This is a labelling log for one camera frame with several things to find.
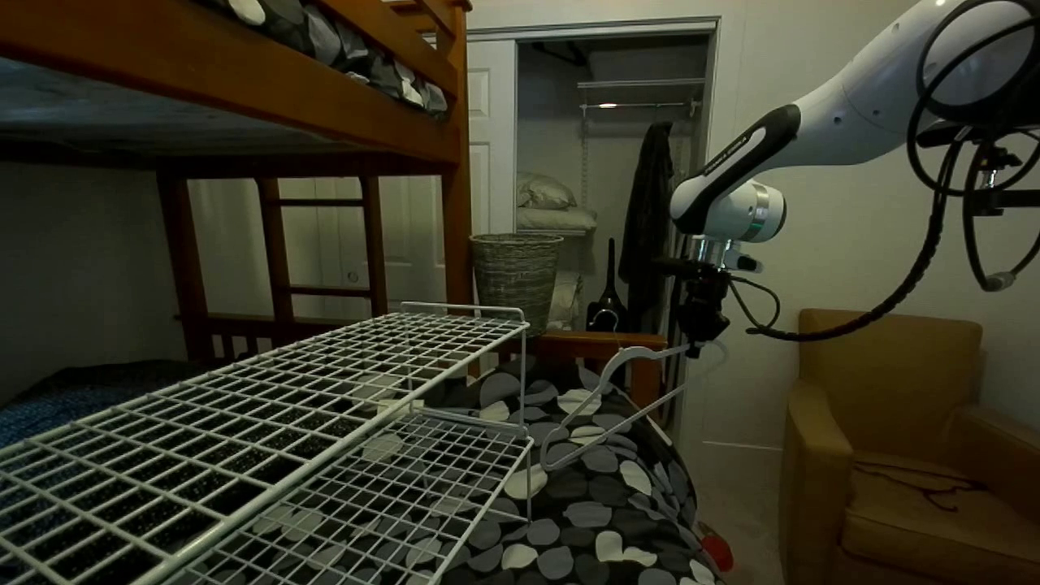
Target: white robotic arm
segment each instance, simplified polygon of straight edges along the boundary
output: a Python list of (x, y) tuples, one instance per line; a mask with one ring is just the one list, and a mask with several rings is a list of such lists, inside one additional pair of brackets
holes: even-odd
[[(782, 229), (782, 196), (751, 175), (776, 166), (855, 166), (915, 140), (919, 130), (1010, 133), (1040, 121), (1040, 0), (919, 0), (876, 34), (834, 79), (748, 126), (668, 201), (693, 233), (686, 280), (724, 278), (740, 240)], [(693, 343), (724, 328), (721, 284), (686, 304)]]

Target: black and white patterned cloth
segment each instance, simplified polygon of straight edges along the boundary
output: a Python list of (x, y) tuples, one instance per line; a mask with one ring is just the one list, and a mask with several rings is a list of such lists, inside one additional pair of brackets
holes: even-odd
[[(526, 497), (533, 497), (533, 521), (488, 513), (452, 560), (444, 582), (716, 582), (717, 573), (696, 534), (696, 491), (675, 450), (641, 420), (554, 468), (552, 463), (602, 440), (634, 409), (620, 394), (606, 394), (563, 429), (560, 422), (584, 403), (593, 376), (577, 369), (554, 369), (533, 372), (526, 387), (522, 422), (537, 440), (537, 463), (506, 482), (495, 508), (522, 513)], [(430, 407), (516, 422), (516, 363), (495, 372), (473, 390), (430, 396)]]
[(201, 369), (177, 360), (66, 369), (0, 407), (0, 447), (21, 442), (191, 374), (201, 374)]
[(441, 89), (421, 83), (411, 69), (397, 62), (386, 49), (363, 38), (363, 34), (345, 26), (318, 3), (308, 0), (197, 0), (237, 23), (260, 31), (262, 35), (304, 52), (328, 69), (338, 69), (381, 95), (418, 108), (424, 115), (444, 115), (448, 97)]

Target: metal grid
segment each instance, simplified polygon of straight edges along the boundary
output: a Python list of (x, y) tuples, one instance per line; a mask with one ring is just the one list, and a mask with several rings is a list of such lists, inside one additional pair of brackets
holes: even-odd
[(171, 582), (435, 582), (530, 447), (439, 412), (392, 422)]
[(0, 582), (156, 582), (522, 328), (411, 306), (8, 447)]

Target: armchair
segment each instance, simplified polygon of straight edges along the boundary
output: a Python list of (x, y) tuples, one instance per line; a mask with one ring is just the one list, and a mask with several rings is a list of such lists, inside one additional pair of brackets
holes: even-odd
[[(855, 312), (805, 308), (802, 333)], [(982, 324), (887, 315), (799, 345), (781, 478), (786, 585), (1036, 585), (1040, 440), (975, 407)]]

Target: wooden post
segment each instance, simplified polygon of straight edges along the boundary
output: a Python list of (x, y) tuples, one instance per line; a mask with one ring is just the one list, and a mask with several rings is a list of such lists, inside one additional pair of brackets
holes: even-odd
[[(448, 62), (459, 74), (459, 89), (469, 86), (469, 59), (464, 59), (464, 6), (452, 6), (455, 42)], [(469, 258), (469, 232), (472, 232), (472, 190), (469, 190), (469, 92), (459, 92), (452, 103), (452, 130), (455, 130), (455, 166), (441, 174), (441, 226), (444, 226), (444, 293), (448, 304), (472, 304), (472, 258)]]
[(191, 191), (185, 175), (159, 174), (161, 226), (175, 284), (177, 319), (185, 328), (187, 360), (214, 360), (214, 345), (205, 333), (208, 306), (197, 264)]
[(260, 216), (262, 216), (262, 248), (267, 248), (267, 280), (276, 322), (293, 322), (293, 293), (290, 293), (290, 258), (287, 258), (287, 229), (278, 205), (278, 180), (257, 175)]
[(376, 175), (361, 175), (361, 198), (363, 198), (370, 315), (383, 315), (386, 312), (386, 255), (383, 255), (383, 207), (381, 207)]

